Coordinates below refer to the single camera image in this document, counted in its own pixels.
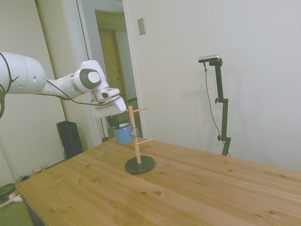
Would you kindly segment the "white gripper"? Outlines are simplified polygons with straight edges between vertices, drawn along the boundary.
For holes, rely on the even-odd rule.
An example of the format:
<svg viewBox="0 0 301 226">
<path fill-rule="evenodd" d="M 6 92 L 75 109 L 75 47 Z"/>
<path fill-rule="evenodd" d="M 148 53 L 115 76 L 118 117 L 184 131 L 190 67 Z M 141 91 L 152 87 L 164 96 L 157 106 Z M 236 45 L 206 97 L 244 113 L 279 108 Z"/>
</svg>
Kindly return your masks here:
<svg viewBox="0 0 301 226">
<path fill-rule="evenodd" d="M 94 117 L 106 117 L 106 120 L 111 128 L 119 129 L 119 120 L 117 114 L 126 111 L 126 104 L 121 96 L 116 96 L 111 99 L 105 100 L 101 105 L 94 106 Z"/>
</svg>

